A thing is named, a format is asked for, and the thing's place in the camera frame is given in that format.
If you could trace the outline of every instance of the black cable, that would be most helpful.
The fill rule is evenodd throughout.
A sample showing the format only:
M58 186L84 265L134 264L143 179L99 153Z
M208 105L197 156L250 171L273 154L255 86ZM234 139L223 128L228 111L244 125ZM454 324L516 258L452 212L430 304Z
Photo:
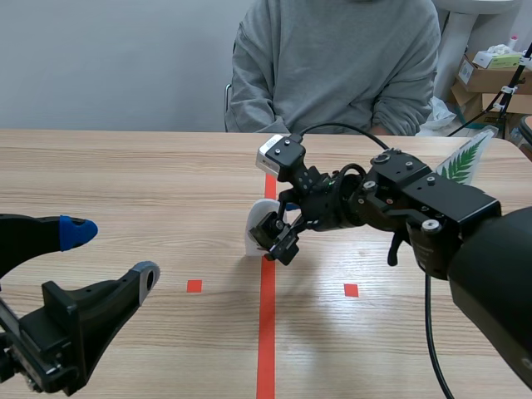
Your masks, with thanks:
M314 129L317 129L318 127L324 127L324 126L337 126L337 127L345 127L346 129L349 129L351 131L356 131L360 133L361 135L366 136L367 138L375 141L381 148L384 150L389 150L390 147L388 147L381 139L377 138L376 136L372 135L371 133L368 133L367 131L364 131L362 129L359 129L356 126L347 125L345 123L337 123L337 122L328 122L328 123L320 123L319 125L310 126L307 129L303 130L299 135L303 137L306 135L309 131L313 131Z
M452 396L451 390L447 386L446 379L441 372L440 363L438 362L438 356L436 355L436 348L434 347L434 337L432 336L432 316L431 316L431 276L425 275L425 330L426 330L426 343L429 347L429 355L431 356L432 368L436 378L440 383L441 390L446 396L446 399L455 399Z

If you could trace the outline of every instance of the person's hand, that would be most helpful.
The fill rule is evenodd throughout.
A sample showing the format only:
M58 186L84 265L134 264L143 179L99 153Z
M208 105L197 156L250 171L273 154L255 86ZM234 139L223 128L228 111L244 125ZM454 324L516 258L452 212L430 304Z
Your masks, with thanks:
M370 133L372 135L393 135L392 133L390 133L389 131L387 131L384 127L382 126L374 126L371 130L370 130Z

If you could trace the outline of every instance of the green leaf picture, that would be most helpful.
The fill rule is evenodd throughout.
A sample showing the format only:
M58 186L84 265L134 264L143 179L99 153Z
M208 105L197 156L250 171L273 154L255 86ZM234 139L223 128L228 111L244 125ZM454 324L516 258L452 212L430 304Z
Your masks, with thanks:
M436 173L457 183L470 184L480 156L494 135L493 131L487 131L475 136L438 166Z
M482 144L482 141L484 140L485 137L468 150L465 150L459 154L456 159L452 160L449 164L449 170L445 167L443 168L441 175L458 183L463 183L466 181L467 176L469 175L467 172L469 169L471 169L471 166L475 161L475 155L480 148L480 144Z

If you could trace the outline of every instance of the gray sweatshirt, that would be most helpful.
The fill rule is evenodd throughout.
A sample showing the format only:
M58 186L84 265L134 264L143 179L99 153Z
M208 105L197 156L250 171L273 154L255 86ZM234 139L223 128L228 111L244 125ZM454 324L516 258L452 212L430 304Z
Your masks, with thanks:
M431 0L255 0L236 37L228 130L335 121L415 135L439 42Z

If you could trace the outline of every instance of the wooden table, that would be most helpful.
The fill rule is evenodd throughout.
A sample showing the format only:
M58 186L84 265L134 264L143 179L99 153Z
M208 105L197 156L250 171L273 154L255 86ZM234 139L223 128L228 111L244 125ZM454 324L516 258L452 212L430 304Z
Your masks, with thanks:
M83 248L33 259L2 281L19 315L42 305L40 284L62 288L119 278L153 260L161 279L77 398L254 399L259 333L258 259L243 259L248 211L264 195L254 157L266 135L0 131L0 209L95 220ZM436 166L463 139L387 137ZM307 165L364 167L379 152L359 136L312 136ZM532 164L494 140L475 184L505 212L532 205ZM367 227L302 234L277 266L278 399L442 398L426 350L423 275L404 246L386 265L390 234ZM203 280L203 292L186 292ZM346 298L345 283L360 298ZM434 283L441 366L460 398L523 398L530 391ZM0 397L30 398L21 377Z

